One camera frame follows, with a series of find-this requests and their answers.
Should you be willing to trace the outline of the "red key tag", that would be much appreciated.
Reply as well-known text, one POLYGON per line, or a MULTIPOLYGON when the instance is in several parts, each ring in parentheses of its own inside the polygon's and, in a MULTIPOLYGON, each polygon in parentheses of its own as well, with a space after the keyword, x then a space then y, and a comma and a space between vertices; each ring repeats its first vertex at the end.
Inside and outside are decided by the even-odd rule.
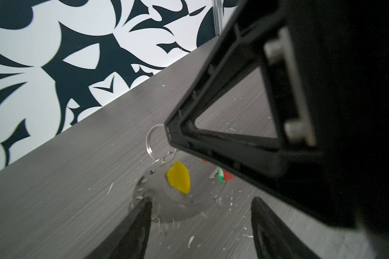
MULTIPOLYGON (((209 179, 213 180, 215 178, 217 178, 218 180, 218 174, 217 174, 217 167, 219 166, 215 166, 215 169, 212 171, 212 173, 209 175, 209 179)), ((235 176, 230 173, 229 171, 223 169, 224 173, 225 173, 225 180, 226 182, 232 180, 235 176)))

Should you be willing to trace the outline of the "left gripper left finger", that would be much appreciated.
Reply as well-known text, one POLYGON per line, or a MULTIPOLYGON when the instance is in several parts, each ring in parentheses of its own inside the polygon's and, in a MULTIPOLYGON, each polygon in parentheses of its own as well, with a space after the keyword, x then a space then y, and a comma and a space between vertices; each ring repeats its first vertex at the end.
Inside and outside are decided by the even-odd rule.
POLYGON ((144 198, 87 259, 142 259, 151 228, 152 201, 144 198))

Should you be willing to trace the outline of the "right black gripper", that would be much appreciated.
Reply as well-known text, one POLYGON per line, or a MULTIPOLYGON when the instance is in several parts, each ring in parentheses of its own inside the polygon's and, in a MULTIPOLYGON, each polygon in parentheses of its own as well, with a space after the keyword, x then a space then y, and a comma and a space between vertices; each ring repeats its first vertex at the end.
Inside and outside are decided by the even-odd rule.
POLYGON ((279 198, 335 227, 389 233, 389 1, 281 1, 316 143, 279 198))

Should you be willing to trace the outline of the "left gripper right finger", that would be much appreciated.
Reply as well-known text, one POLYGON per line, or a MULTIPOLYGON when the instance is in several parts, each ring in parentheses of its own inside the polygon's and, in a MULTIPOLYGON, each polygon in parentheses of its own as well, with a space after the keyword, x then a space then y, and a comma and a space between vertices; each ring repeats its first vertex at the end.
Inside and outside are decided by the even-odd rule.
POLYGON ((259 259, 319 258, 260 197, 251 203, 251 225, 259 259))

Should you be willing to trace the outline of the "yellow key tag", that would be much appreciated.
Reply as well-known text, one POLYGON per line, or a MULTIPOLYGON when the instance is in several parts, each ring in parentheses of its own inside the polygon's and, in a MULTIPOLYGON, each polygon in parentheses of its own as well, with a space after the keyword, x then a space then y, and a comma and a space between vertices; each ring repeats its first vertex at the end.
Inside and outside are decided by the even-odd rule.
POLYGON ((166 172, 168 184, 183 194, 189 194, 191 179, 189 170, 180 162, 175 162, 166 172))

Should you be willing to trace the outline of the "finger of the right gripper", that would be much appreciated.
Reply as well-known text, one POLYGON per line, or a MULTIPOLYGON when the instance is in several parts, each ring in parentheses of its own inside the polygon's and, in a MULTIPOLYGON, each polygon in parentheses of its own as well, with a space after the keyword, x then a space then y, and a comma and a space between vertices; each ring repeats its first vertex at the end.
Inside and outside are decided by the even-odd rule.
POLYGON ((318 181, 291 6, 243 1, 165 123, 173 147, 279 194, 303 194, 318 181))

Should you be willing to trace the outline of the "green key tag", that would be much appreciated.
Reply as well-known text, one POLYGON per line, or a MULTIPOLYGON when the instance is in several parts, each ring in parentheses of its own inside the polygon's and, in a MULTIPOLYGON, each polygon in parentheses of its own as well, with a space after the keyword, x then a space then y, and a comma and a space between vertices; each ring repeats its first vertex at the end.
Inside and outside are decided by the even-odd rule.
POLYGON ((218 180, 222 183, 226 183, 225 173, 222 168, 217 167, 218 180))

